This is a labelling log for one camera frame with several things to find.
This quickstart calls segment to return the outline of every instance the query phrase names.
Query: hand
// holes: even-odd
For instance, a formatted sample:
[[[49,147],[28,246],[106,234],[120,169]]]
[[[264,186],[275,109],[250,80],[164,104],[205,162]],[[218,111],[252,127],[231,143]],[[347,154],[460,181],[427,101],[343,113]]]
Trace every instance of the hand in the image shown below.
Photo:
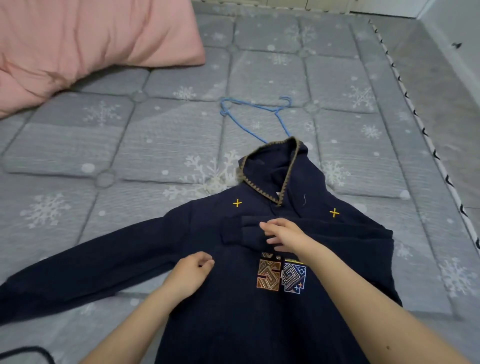
[[[274,235],[273,238],[267,239],[268,244],[282,244],[274,248],[276,251],[293,253],[302,262],[308,257],[312,248],[318,245],[315,240],[305,235],[297,224],[286,218],[261,222],[260,228],[266,236]]]
[[[181,301],[200,288],[212,270],[215,261],[210,254],[197,252],[182,258],[162,284]]]

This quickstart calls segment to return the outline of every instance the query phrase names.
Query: navy blue hoodie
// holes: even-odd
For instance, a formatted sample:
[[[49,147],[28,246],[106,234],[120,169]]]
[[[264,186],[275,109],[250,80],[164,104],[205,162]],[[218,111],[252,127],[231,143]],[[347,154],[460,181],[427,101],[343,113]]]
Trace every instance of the navy blue hoodie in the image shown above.
[[[295,137],[239,161],[243,182],[42,260],[0,286],[0,324],[65,311],[155,277],[191,253],[215,267],[171,313],[156,363],[368,363],[313,272],[265,242],[285,217],[401,304],[392,232],[331,195]]]

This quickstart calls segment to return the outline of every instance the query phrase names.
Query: person's right arm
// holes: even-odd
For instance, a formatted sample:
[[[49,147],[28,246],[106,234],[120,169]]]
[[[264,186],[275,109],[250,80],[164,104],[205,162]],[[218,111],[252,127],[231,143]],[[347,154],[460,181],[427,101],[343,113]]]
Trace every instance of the person's right arm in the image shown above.
[[[261,222],[275,250],[315,273],[371,364],[471,364],[462,354],[284,218]]]

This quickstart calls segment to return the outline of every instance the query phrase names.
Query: person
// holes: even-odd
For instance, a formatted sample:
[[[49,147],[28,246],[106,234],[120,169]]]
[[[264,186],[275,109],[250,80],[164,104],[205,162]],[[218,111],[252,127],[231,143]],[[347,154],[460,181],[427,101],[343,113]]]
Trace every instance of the person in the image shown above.
[[[317,276],[371,364],[467,364],[451,345],[316,242],[293,222],[261,222],[268,244],[295,254]],[[183,299],[202,285],[214,267],[197,252],[181,259],[165,279],[81,364],[136,364],[157,330]]]

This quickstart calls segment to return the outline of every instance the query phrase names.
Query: pink blanket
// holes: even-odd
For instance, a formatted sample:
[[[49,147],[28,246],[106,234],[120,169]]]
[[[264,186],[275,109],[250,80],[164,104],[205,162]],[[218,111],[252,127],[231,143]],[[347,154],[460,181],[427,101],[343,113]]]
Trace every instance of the pink blanket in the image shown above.
[[[0,119],[113,64],[203,63],[190,0],[0,0]]]

